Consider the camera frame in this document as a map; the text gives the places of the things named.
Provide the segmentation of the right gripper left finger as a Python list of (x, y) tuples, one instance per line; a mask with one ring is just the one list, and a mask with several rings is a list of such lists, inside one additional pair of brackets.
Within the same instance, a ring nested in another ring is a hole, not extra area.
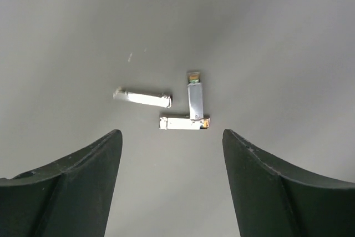
[(104, 236), (123, 136), (113, 130), (47, 165), (1, 178), (1, 236)]

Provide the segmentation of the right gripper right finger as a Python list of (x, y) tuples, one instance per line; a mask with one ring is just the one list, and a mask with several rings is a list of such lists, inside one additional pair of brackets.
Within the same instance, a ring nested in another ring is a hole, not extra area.
[(230, 129), (222, 146), (241, 236), (354, 236), (354, 183), (297, 167)]

